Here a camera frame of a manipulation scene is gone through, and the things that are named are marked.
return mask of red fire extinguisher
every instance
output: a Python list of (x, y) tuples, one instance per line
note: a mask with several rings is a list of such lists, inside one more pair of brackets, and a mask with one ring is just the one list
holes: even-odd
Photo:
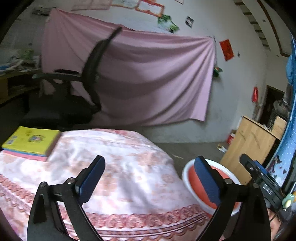
[(252, 102), (254, 102), (254, 103), (258, 102), (258, 88), (257, 87), (254, 87)]

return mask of bed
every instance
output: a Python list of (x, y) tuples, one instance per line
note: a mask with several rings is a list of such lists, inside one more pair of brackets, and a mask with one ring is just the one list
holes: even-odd
[[(106, 169), (83, 208), (104, 240), (191, 241), (207, 225), (163, 150), (132, 131), (78, 130), (63, 132), (46, 162), (0, 153), (0, 207), (23, 240), (39, 183), (76, 177), (97, 155)], [(78, 240), (63, 203), (59, 208)]]

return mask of chair seat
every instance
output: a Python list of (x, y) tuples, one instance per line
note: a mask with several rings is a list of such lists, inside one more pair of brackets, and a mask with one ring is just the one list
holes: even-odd
[(87, 124), (92, 118), (92, 106), (81, 96), (69, 95), (55, 99), (43, 95), (34, 100), (21, 125), (26, 127), (57, 128)]

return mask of concrete floor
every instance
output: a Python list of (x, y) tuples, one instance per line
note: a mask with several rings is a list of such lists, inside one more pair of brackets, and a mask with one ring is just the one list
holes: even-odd
[(163, 149), (174, 160), (175, 169), (180, 178), (182, 170), (188, 161), (197, 156), (204, 156), (206, 159), (219, 162), (224, 153), (218, 150), (217, 145), (221, 144), (226, 149), (228, 148), (226, 142), (155, 144)]

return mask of poster on wall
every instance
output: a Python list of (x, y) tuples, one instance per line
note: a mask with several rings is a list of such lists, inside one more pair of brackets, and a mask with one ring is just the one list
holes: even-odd
[(138, 6), (140, 0), (113, 0), (112, 6), (125, 7), (125, 8), (135, 8)]
[(159, 28), (164, 29), (170, 33), (175, 33), (179, 30), (179, 27), (172, 22), (172, 17), (170, 15), (162, 15), (158, 18), (157, 25)]
[(225, 61), (228, 61), (234, 57), (229, 39), (221, 41), (220, 46), (223, 51)]
[(90, 10), (108, 10), (112, 0), (93, 0)]
[(111, 1), (112, 0), (76, 0), (71, 10), (108, 10)]
[(151, 2), (149, 0), (140, 0), (139, 5), (135, 8), (136, 11), (148, 13), (156, 17), (161, 17), (165, 6)]

